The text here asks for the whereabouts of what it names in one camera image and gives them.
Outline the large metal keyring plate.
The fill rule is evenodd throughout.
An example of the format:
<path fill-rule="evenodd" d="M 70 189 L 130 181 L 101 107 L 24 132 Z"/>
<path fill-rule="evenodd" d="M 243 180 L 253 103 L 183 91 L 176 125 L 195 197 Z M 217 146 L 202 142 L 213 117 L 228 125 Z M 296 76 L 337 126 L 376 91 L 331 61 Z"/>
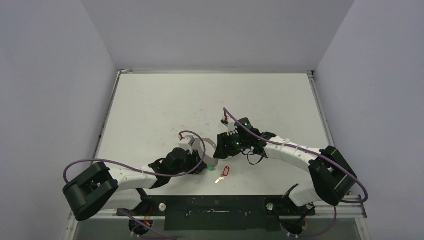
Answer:
<path fill-rule="evenodd" d="M 215 154 L 217 145 L 210 138 L 203 138 L 203 142 L 205 143 L 205 147 L 206 147 L 205 157 L 204 157 L 203 161 L 206 163 L 206 165 L 208 167 L 215 168 L 219 163 L 219 160 L 214 158 L 214 154 Z M 201 143 L 201 141 L 198 138 L 196 138 L 194 140 L 192 148 L 194 150 L 198 150 L 200 157 L 203 155 L 203 153 L 204 153 L 203 144 Z"/>

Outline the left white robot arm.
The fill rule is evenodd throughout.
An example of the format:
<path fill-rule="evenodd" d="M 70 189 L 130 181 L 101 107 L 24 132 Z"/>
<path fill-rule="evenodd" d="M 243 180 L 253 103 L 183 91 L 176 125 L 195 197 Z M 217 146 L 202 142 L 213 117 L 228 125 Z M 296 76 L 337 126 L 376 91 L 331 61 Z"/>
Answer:
<path fill-rule="evenodd" d="M 141 168 L 120 162 L 111 168 L 106 159 L 92 159 L 93 165 L 74 179 L 64 179 L 62 192 L 77 221 L 109 209 L 131 210 L 141 216 L 149 210 L 143 189 L 157 189 L 172 178 L 201 173 L 207 166 L 205 156 L 198 150 L 176 147 L 165 158 Z"/>

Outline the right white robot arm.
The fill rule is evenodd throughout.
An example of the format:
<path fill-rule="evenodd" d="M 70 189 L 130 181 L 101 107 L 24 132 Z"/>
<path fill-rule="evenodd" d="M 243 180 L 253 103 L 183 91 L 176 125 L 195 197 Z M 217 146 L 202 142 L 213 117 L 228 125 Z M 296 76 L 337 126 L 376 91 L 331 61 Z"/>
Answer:
<path fill-rule="evenodd" d="M 261 160 L 280 160 L 310 175 L 311 183 L 297 183 L 285 194 L 282 207 L 290 215 L 317 201 L 337 206 L 356 183 L 356 174 L 333 146 L 320 149 L 295 144 L 274 133 L 260 132 L 247 117 L 237 122 L 224 117 L 221 123 L 227 130 L 217 135 L 215 159 L 224 160 L 239 154 L 257 155 Z"/>

